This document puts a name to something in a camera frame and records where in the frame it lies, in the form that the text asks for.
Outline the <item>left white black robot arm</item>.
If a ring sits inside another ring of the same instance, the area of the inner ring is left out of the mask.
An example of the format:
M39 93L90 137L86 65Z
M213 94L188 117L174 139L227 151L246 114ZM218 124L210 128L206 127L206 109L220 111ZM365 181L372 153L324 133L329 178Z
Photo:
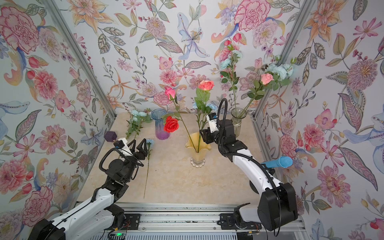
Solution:
M129 188L149 154L147 140L139 144L121 138L114 142L99 163L107 178L103 185L72 210L49 221L40 220L30 240L88 240L103 230L119 230L128 222L125 211L116 202Z

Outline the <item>red rose stem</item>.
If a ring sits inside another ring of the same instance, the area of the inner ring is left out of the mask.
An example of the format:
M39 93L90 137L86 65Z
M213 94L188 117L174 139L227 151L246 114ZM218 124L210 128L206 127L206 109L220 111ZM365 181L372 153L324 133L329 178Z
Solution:
M180 118L173 118L171 116L164 117L164 131L167 133L173 133L180 127Z

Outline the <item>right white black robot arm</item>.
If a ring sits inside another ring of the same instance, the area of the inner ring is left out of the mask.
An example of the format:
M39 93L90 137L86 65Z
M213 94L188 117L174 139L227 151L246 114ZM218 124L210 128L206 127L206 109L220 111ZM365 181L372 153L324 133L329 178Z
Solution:
M281 227L297 220L299 214L293 186L282 183L273 174L275 168L292 166L293 160L283 156L276 161L259 163L248 147L237 140L234 124L227 119L227 108L227 99L222 99L218 112L207 116L209 126L200 131L200 136L206 144L216 143L219 153L243 171L252 190L260 195L260 201L256 205L239 205L231 215L221 214L218 225L223 230L264 229L278 236Z

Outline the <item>light blue rose stem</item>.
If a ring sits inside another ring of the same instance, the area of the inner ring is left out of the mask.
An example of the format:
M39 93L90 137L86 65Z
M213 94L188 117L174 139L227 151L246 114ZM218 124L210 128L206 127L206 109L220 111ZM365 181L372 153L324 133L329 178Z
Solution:
M150 123L151 109L145 109L144 111L138 111L136 109L130 111L130 119L127 120L128 130L126 132L126 139L128 140L131 136L135 139L141 132L144 123Z

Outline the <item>yellow ruffled glass vase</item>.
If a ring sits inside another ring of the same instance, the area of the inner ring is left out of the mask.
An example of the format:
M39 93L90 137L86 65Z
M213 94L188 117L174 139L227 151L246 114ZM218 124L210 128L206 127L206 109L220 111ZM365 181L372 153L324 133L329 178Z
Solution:
M199 133L191 134L185 147L189 151L191 165L195 168L205 165L206 154L212 150L211 145L206 144Z

